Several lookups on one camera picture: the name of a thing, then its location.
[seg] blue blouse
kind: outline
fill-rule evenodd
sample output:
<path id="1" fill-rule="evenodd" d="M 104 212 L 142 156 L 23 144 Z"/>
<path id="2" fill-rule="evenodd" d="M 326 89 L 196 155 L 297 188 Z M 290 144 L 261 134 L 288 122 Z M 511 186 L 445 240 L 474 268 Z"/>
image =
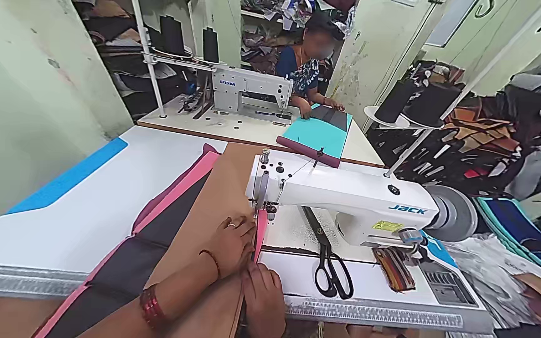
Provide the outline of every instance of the blue blouse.
<path id="1" fill-rule="evenodd" d="M 310 59 L 297 68 L 296 53 L 291 46 L 283 49 L 275 65 L 275 74 L 293 80 L 294 93 L 302 97 L 306 95 L 306 90 L 318 87 L 319 73 L 317 59 Z"/>

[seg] red bangle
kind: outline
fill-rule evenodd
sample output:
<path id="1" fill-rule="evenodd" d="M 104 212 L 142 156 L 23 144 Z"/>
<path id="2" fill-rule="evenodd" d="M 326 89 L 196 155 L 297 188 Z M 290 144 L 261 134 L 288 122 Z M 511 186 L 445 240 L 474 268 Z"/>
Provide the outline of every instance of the red bangle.
<path id="1" fill-rule="evenodd" d="M 139 296 L 143 319 L 153 331 L 165 330 L 169 325 L 169 320 L 164 315 L 160 304 L 156 298 L 156 285 L 143 290 Z"/>
<path id="2" fill-rule="evenodd" d="M 214 257 L 214 255 L 206 249 L 199 252 L 199 254 L 201 253 L 207 253 L 210 255 L 210 257 L 212 257 L 212 260 L 214 260 L 214 264 L 216 264 L 216 271 L 218 272 L 218 276 L 216 277 L 216 280 L 221 279 L 221 267 L 218 265 L 218 261 L 216 260 L 216 257 Z"/>

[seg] jack logo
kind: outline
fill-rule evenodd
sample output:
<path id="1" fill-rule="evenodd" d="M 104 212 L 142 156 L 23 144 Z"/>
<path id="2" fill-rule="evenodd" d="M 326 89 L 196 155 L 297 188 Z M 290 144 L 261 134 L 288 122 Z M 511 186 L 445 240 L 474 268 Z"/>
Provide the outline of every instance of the jack logo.
<path id="1" fill-rule="evenodd" d="M 229 81 L 221 80 L 221 84 L 224 84 L 224 85 L 230 85 L 230 86 L 235 87 L 235 82 L 229 82 Z"/>
<path id="2" fill-rule="evenodd" d="M 401 206 L 401 205 L 389 207 L 388 209 L 398 210 L 398 211 L 408 211 L 412 213 L 420 213 L 421 215 L 425 215 L 425 212 L 429 211 L 429 210 L 419 209 L 417 207 L 409 207 L 409 206 Z"/>

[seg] ruler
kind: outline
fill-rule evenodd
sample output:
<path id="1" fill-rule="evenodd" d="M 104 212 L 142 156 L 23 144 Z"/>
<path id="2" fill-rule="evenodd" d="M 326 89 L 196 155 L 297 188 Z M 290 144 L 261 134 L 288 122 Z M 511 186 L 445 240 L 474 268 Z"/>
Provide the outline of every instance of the ruler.
<path id="1" fill-rule="evenodd" d="M 394 327 L 416 327 L 432 330 L 460 331 L 464 328 L 463 316 L 459 313 L 445 313 L 421 309 L 395 309 L 395 302 L 388 306 L 364 304 L 356 301 L 355 304 L 339 300 L 321 300 L 317 298 L 303 298 L 286 296 L 287 314 L 295 318 L 308 320 L 340 322 L 348 324 L 381 325 Z"/>
<path id="2" fill-rule="evenodd" d="M 0 266 L 0 296 L 20 298 L 66 297 L 88 274 L 72 271 Z"/>

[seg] maroon fabric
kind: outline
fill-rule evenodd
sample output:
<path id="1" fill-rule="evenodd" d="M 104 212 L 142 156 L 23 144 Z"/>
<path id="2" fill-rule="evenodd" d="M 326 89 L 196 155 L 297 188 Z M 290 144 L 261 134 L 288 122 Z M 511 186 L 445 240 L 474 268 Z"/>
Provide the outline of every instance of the maroon fabric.
<path id="1" fill-rule="evenodd" d="M 135 227 L 137 226 L 137 224 L 139 224 L 154 209 L 155 206 L 160 204 L 160 202 L 164 199 L 164 197 L 166 197 L 166 195 L 168 195 L 174 189 L 174 187 L 176 187 L 177 184 L 180 181 L 182 181 L 185 178 L 185 176 L 187 176 L 187 174 L 189 174 L 189 172 L 193 168 L 195 168 L 195 166 L 199 163 L 202 157 L 204 157 L 204 155 L 208 153 L 208 151 L 214 151 L 215 153 L 219 155 L 221 154 L 210 144 L 204 143 L 201 156 L 189 167 L 189 169 L 187 169 L 184 173 L 178 176 L 177 179 L 174 180 L 173 184 L 171 184 L 168 188 L 162 191 L 160 195 L 155 196 L 153 200 L 150 200 L 149 202 L 147 202 L 146 206 L 143 208 L 141 212 L 139 212 L 137 219 L 133 223 L 133 231 L 135 230 Z"/>
<path id="2" fill-rule="evenodd" d="M 281 144 L 282 146 L 288 147 L 291 150 L 295 150 L 302 155 L 306 155 L 312 159 L 318 159 L 319 162 L 323 162 L 326 165 L 332 166 L 334 168 L 339 168 L 340 166 L 339 158 L 329 156 L 327 154 L 323 154 L 321 157 L 318 157 L 316 156 L 317 150 L 312 149 L 311 147 L 307 147 L 304 144 L 298 143 L 296 141 L 291 141 L 290 139 L 283 136 L 277 136 L 276 142 Z"/>

